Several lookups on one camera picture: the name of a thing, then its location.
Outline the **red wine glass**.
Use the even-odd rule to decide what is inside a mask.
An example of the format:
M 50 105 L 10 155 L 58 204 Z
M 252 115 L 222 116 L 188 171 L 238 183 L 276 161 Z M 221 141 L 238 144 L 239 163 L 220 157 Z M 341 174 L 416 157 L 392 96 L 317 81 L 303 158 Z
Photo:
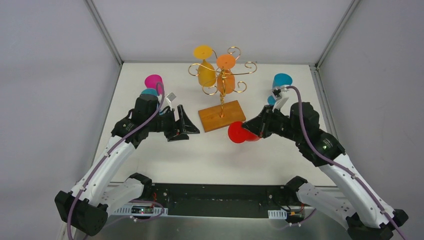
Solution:
M 256 142 L 260 138 L 254 133 L 246 130 L 242 127 L 243 122 L 236 121 L 229 125 L 227 134 L 229 139 L 236 144 L 241 144 L 244 142 Z

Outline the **teal wine glass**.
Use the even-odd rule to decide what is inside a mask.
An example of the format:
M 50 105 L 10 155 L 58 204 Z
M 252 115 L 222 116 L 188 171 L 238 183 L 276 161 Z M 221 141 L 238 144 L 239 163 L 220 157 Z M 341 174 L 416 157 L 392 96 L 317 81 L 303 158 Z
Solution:
M 146 89 L 141 91 L 141 94 L 148 94 L 148 95 L 153 95 L 153 96 L 156 96 L 156 97 L 160 96 L 160 94 L 154 88 L 146 88 Z

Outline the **blue wine glass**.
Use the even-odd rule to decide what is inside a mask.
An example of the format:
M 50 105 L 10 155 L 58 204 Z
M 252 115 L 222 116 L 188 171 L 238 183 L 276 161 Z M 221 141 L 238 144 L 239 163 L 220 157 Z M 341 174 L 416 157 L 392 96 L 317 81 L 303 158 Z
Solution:
M 272 90 L 277 88 L 277 87 L 281 87 L 283 85 L 292 85 L 293 83 L 293 79 L 290 75 L 286 74 L 286 73 L 278 73 L 274 76 L 273 82 L 272 82 Z M 273 95 L 270 95 L 267 98 L 267 103 L 269 105 L 274 105 L 276 103 L 277 98 L 274 97 Z

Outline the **pink wine glass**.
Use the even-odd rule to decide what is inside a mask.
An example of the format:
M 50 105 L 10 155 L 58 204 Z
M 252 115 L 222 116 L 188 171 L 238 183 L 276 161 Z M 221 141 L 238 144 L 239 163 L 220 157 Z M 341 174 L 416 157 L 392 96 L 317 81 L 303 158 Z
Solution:
M 157 83 L 163 83 L 163 79 L 160 75 L 158 74 L 152 74 L 149 75 L 148 77 L 146 77 L 145 81 L 144 81 L 144 85 L 147 88 L 153 88 L 155 90 L 157 90 L 157 93 L 162 95 L 164 90 L 162 87 L 157 88 Z

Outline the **gold rack with wooden base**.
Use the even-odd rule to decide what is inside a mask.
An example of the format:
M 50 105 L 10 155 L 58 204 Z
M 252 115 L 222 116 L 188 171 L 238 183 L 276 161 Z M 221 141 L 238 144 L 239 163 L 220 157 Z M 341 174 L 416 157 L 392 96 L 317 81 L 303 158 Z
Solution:
M 226 52 L 226 54 L 230 54 L 235 58 L 236 63 L 237 63 L 238 59 L 240 58 L 241 53 L 242 53 L 241 49 L 237 46 L 229 47 L 227 49 L 227 52 Z M 215 68 L 215 74 L 216 74 L 215 85 L 210 86 L 210 87 L 204 87 L 204 86 L 201 86 L 199 84 L 201 86 L 201 90 L 204 94 L 206 94 L 208 96 L 218 95 L 219 100 L 220 100 L 220 103 L 218 105 L 211 106 L 211 107 L 201 109 L 201 110 L 198 111 L 200 121 L 201 121 L 203 129 L 206 133 L 227 127 L 234 122 L 242 122 L 242 121 L 246 120 L 245 114 L 244 114 L 244 112 L 243 112 L 243 110 L 240 106 L 240 103 L 237 100 L 225 102 L 225 97 L 229 94 L 222 95 L 218 91 L 217 78 L 218 78 L 220 71 L 219 71 L 219 68 L 217 67 L 216 60 L 219 56 L 220 55 L 217 55 L 217 53 L 215 52 L 215 54 L 213 54 L 209 59 L 207 59 L 207 61 L 210 64 L 212 64 L 212 66 Z M 188 67 L 188 73 L 191 76 L 198 78 L 197 69 L 198 69 L 198 66 L 200 65 L 200 63 L 193 63 Z M 235 77 L 235 89 L 233 90 L 232 93 L 241 94 L 241 93 L 245 92 L 248 88 L 247 84 L 244 81 L 236 81 L 236 76 L 251 75 L 251 74 L 255 73 L 258 69 L 257 64 L 255 62 L 252 62 L 252 61 L 247 61 L 244 64 L 244 67 L 249 69 L 249 71 L 242 72 L 242 73 L 234 73 L 233 68 L 231 69 L 231 72 Z

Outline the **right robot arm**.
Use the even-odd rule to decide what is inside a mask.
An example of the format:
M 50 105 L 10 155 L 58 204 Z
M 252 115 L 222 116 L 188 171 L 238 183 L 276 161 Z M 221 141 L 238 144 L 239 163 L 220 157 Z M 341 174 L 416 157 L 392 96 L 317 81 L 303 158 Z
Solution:
M 345 228 L 353 240 L 391 239 L 408 215 L 378 196 L 354 167 L 340 142 L 320 129 L 319 118 L 309 102 L 294 103 L 289 115 L 265 105 L 258 116 L 243 122 L 241 129 L 260 139 L 278 135 L 293 141 L 301 155 L 325 173 L 345 197 L 338 199 L 296 176 L 283 192 L 288 204 L 301 202 L 315 208 Z

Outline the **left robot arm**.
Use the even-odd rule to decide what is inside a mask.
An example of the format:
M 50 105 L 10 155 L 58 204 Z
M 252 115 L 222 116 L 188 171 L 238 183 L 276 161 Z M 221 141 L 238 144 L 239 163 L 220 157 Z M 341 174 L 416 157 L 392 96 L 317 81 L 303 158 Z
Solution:
M 134 108 L 115 124 L 106 147 L 88 172 L 69 192 L 59 191 L 55 196 L 69 239 L 73 238 L 73 228 L 95 236 L 116 210 L 132 200 L 144 203 L 152 198 L 152 180 L 137 172 L 107 190 L 121 165 L 150 133 L 163 133 L 168 142 L 188 140 L 190 134 L 200 133 L 182 105 L 161 111 L 163 102 L 155 95 L 140 94 Z

